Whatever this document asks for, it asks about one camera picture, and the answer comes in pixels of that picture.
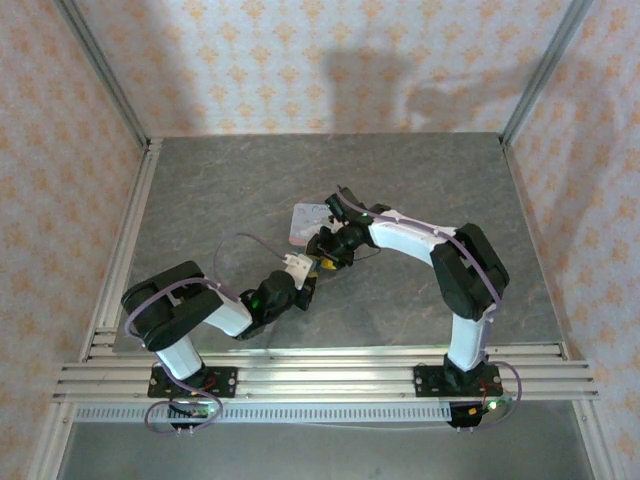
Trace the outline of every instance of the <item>enclosure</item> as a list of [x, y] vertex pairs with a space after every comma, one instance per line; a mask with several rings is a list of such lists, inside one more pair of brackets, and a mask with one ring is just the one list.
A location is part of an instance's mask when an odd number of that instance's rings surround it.
[[[0, 476], [639, 477], [638, 15], [6, 1]], [[433, 271], [384, 251], [248, 341], [197, 327], [207, 364], [239, 368], [236, 398], [193, 438], [148, 433], [153, 358], [123, 335], [122, 293], [185, 260], [211, 275], [230, 231], [295, 251], [294, 205], [336, 184], [482, 226], [511, 277], [488, 352], [522, 374], [513, 418], [456, 434], [447, 399], [415, 398], [451, 313]], [[244, 240], [219, 262], [238, 289], [278, 268]]]

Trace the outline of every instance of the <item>small object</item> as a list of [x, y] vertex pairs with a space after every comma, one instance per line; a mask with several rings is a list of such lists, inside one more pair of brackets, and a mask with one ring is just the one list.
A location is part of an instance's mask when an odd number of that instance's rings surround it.
[[302, 289], [304, 281], [315, 265], [314, 260], [302, 253], [298, 255], [287, 254], [284, 257], [284, 263], [287, 265], [285, 272], [293, 277], [296, 289]]
[[320, 263], [320, 268], [324, 268], [325, 270], [337, 270], [333, 260], [329, 260], [328, 258], [323, 258]]
[[289, 243], [304, 247], [321, 227], [331, 227], [331, 211], [324, 204], [296, 203], [293, 207]]

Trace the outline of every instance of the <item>gray table surface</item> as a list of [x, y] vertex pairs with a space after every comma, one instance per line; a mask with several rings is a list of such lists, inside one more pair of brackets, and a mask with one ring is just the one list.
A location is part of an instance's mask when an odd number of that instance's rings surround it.
[[[560, 341], [561, 333], [500, 144], [492, 133], [224, 136], [165, 139], [137, 239], [129, 284], [188, 259], [211, 274], [229, 232], [249, 231], [281, 252], [293, 206], [322, 203], [349, 186], [443, 226], [479, 225], [511, 284], [492, 344]], [[219, 270], [238, 291], [282, 266], [248, 239], [227, 242]], [[233, 348], [448, 344], [451, 312], [433, 271], [384, 251], [339, 272], [321, 272], [307, 312], [286, 312], [246, 342], [208, 325], [191, 338], [202, 352]], [[119, 332], [117, 352], [140, 351]]]
[[501, 425], [472, 435], [449, 426], [389, 426], [218, 424], [175, 438], [152, 435], [141, 424], [80, 423], [71, 430], [58, 478], [593, 478], [571, 402], [523, 402]]

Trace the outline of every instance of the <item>orange floral wallpaper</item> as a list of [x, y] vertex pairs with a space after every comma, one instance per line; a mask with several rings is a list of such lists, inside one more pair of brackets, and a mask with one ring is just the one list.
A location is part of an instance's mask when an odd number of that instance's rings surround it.
[[0, 478], [24, 478], [141, 158], [51, 0], [0, 6]]
[[640, 12], [595, 2], [515, 143], [561, 320], [640, 478]]
[[147, 133], [178, 136], [500, 131], [570, 2], [78, 3]]

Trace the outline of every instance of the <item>wire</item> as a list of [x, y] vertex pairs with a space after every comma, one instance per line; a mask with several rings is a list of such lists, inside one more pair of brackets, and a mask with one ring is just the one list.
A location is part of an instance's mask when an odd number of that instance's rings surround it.
[[487, 395], [489, 394], [489, 391], [487, 389], [486, 383], [481, 381], [480, 386], [484, 389], [484, 394], [482, 395], [482, 402], [481, 402], [482, 408], [484, 408], [484, 402], [487, 400]]
[[218, 290], [220, 291], [220, 293], [222, 293], [224, 296], [232, 299], [234, 302], [237, 303], [240, 300], [240, 296], [231, 287], [229, 287], [227, 284], [225, 284], [222, 281], [222, 277], [220, 277], [220, 274], [218, 273], [218, 253], [220, 253], [220, 248], [228, 240], [231, 240], [232, 238], [235, 238], [235, 237], [247, 237], [247, 238], [251, 238], [252, 240], [255, 240], [260, 245], [262, 245], [264, 248], [269, 250], [273, 255], [278, 257], [280, 260], [285, 260], [286, 257], [284, 255], [282, 255], [280, 252], [278, 252], [271, 245], [269, 245], [266, 242], [266, 240], [263, 240], [262, 238], [258, 237], [257, 235], [254, 235], [252, 233], [233, 232], [233, 233], [230, 233], [229, 235], [227, 235], [226, 237], [224, 237], [220, 241], [218, 246], [216, 247], [216, 251], [213, 254], [213, 279], [218, 283]]
[[[125, 331], [125, 333], [130, 337], [134, 337], [134, 338], [137, 338], [139, 340], [142, 340], [140, 335], [138, 335], [137, 333], [134, 333], [132, 328], [131, 328], [132, 325], [133, 325], [133, 321], [146, 308], [148, 308], [149, 305], [151, 305], [154, 302], [157, 302], [158, 300], [163, 298], [168, 293], [171, 293], [172, 291], [174, 291], [177, 288], [185, 287], [187, 285], [194, 285], [194, 284], [206, 285], [208, 287], [213, 288], [214, 290], [217, 289], [217, 287], [218, 287], [218, 284], [212, 282], [208, 278], [194, 277], [194, 278], [187, 278], [185, 280], [179, 280], [177, 282], [174, 282], [171, 285], [169, 285], [168, 287], [163, 288], [159, 292], [157, 292], [154, 295], [152, 295], [149, 298], [147, 298], [144, 302], [142, 302], [140, 305], [138, 305], [138, 307], [136, 307], [133, 310], [133, 312], [131, 312], [131, 314], [127, 317], [127, 320], [124, 323], [124, 331]], [[223, 405], [222, 405], [222, 402], [220, 401], [220, 399], [218, 397], [216, 397], [215, 395], [212, 395], [211, 393], [207, 392], [207, 391], [199, 390], [199, 389], [194, 388], [194, 387], [192, 387], [190, 385], [187, 385], [186, 383], [184, 383], [181, 380], [178, 380], [173, 375], [171, 370], [162, 362], [162, 360], [160, 359], [160, 357], [158, 357], [157, 354], [156, 354], [156, 357], [158, 359], [159, 364], [162, 366], [162, 369], [164, 370], [164, 373], [167, 375], [167, 377], [169, 377], [169, 379], [171, 379], [171, 381], [173, 383], [175, 383], [177, 386], [179, 386], [183, 390], [186, 390], [188, 392], [194, 393], [196, 395], [200, 395], [202, 397], [209, 398], [209, 399], [213, 400], [218, 405], [218, 408], [216, 409], [214, 414], [211, 417], [209, 417], [207, 420], [205, 420], [204, 422], [196, 425], [195, 427], [194, 426], [189, 426], [189, 433], [193, 434], [193, 433], [197, 432], [198, 430], [202, 430], [203, 428], [206, 428], [209, 425], [211, 425], [213, 422], [215, 422], [215, 420], [222, 414], [222, 410], [224, 408]], [[147, 409], [147, 412], [144, 415], [144, 425], [147, 428], [147, 430], [149, 430], [150, 432], [155, 433], [156, 435], [162, 435], [162, 436], [180, 435], [182, 429], [179, 428], [177, 431], [170, 431], [170, 430], [169, 431], [161, 431], [161, 430], [156, 430], [155, 428], [153, 428], [151, 426], [151, 423], [149, 422], [149, 416], [151, 415], [151, 412], [152, 412], [153, 409], [155, 409], [156, 407], [159, 407], [161, 405], [168, 405], [168, 406], [174, 406], [174, 407], [179, 407], [179, 406], [184, 407], [184, 406], [190, 405], [190, 406], [193, 406], [193, 407], [206, 406], [207, 408], [210, 408], [210, 404], [209, 403], [203, 403], [201, 401], [177, 402], [175, 400], [160, 400], [160, 401], [154, 403], [153, 405], [151, 405]]]
[[520, 405], [520, 401], [522, 400], [522, 379], [520, 378], [520, 374], [518, 373], [516, 368], [513, 365], [511, 365], [510, 363], [503, 362], [502, 360], [496, 360], [495, 362], [488, 362], [487, 365], [494, 365], [496, 367], [503, 366], [503, 367], [506, 367], [509, 370], [511, 370], [511, 372], [513, 373], [513, 376], [516, 379], [516, 384], [518, 386], [518, 391], [516, 393], [515, 401], [513, 402], [513, 407], [511, 407], [511, 409], [509, 409], [507, 411], [507, 413], [503, 417], [500, 417], [495, 422], [491, 422], [488, 425], [478, 425], [477, 427], [458, 428], [458, 432], [467, 431], [467, 432], [473, 433], [473, 432], [475, 432], [477, 430], [488, 430], [489, 428], [493, 428], [493, 427], [497, 426], [499, 423], [504, 422], [511, 415], [513, 415], [514, 412], [517, 410], [518, 405]]
[[382, 251], [381, 248], [378, 248], [378, 250], [376, 250], [375, 252], [369, 254], [369, 255], [365, 255], [364, 257], [360, 257], [360, 258], [354, 258], [353, 261], [354, 262], [359, 262], [360, 260], [366, 260], [367, 258], [371, 258], [371, 257], [375, 257], [377, 254], [379, 254]]
[[[217, 418], [222, 414], [222, 410], [224, 409], [220, 399], [218, 397], [216, 397], [215, 395], [212, 395], [209, 392], [205, 392], [204, 390], [198, 390], [197, 388], [193, 388], [193, 387], [187, 385], [186, 383], [178, 380], [173, 375], [173, 373], [171, 373], [171, 370], [169, 370], [169, 368], [164, 363], [162, 363], [162, 361], [160, 361], [160, 365], [162, 366], [162, 369], [164, 370], [164, 373], [167, 374], [167, 377], [169, 377], [171, 379], [171, 381], [173, 383], [175, 383], [177, 386], [179, 386], [180, 388], [182, 388], [184, 390], [187, 390], [189, 392], [197, 393], [198, 395], [201, 395], [203, 397], [209, 398], [209, 399], [213, 400], [218, 405], [218, 408], [213, 413], [213, 415], [211, 415], [209, 418], [207, 418], [204, 422], [197, 424], [195, 427], [190, 425], [189, 426], [189, 433], [191, 435], [193, 435], [198, 430], [202, 430], [203, 428], [207, 428], [208, 426], [213, 424], [217, 420]], [[203, 403], [201, 401], [177, 402], [175, 400], [160, 400], [159, 402], [154, 403], [153, 405], [151, 405], [147, 409], [147, 412], [144, 415], [144, 426], [147, 427], [147, 430], [149, 430], [150, 432], [155, 433], [156, 435], [161, 435], [161, 436], [180, 435], [182, 433], [182, 429], [178, 428], [178, 430], [176, 430], [176, 431], [171, 431], [171, 430], [162, 431], [162, 430], [156, 430], [155, 428], [153, 428], [151, 426], [151, 422], [149, 421], [149, 416], [151, 415], [151, 411], [154, 408], [159, 407], [160, 405], [168, 405], [168, 406], [183, 407], [183, 408], [185, 406], [210, 408], [210, 406], [211, 406], [209, 403]]]
[[386, 432], [417, 432], [417, 431], [423, 431], [423, 430], [427, 430], [427, 429], [443, 429], [445, 426], [443, 426], [441, 423], [439, 422], [429, 422], [429, 423], [433, 423], [433, 425], [423, 425], [423, 426], [419, 426], [419, 427], [369, 427], [366, 425], [348, 425], [348, 424], [341, 424], [341, 423], [308, 423], [308, 422], [296, 422], [296, 423], [289, 423], [289, 424], [283, 424], [283, 425], [298, 425], [301, 427], [325, 427], [325, 428], [333, 428], [333, 429], [342, 429], [342, 430], [364, 430], [364, 431], [386, 431]]
[[171, 293], [172, 291], [174, 291], [175, 289], [180, 288], [180, 287], [186, 287], [187, 285], [197, 285], [197, 284], [206, 285], [208, 287], [213, 288], [214, 290], [219, 290], [219, 284], [217, 284], [215, 282], [212, 282], [208, 278], [193, 277], [193, 278], [187, 278], [185, 280], [179, 280], [177, 282], [174, 282], [171, 285], [169, 285], [168, 287], [165, 287], [162, 290], [158, 291], [157, 293], [154, 293], [153, 295], [151, 295], [144, 302], [142, 302], [140, 305], [138, 305], [133, 310], [133, 312], [131, 312], [129, 314], [129, 316], [127, 317], [127, 320], [124, 322], [124, 333], [126, 333], [130, 337], [138, 338], [138, 339], [141, 340], [140, 335], [138, 335], [137, 333], [134, 333], [132, 328], [131, 328], [131, 326], [133, 325], [133, 321], [136, 318], [138, 318], [138, 316], [145, 309], [147, 309], [149, 307], [149, 305], [151, 305], [152, 303], [157, 302], [162, 297], [166, 296], [168, 293]]

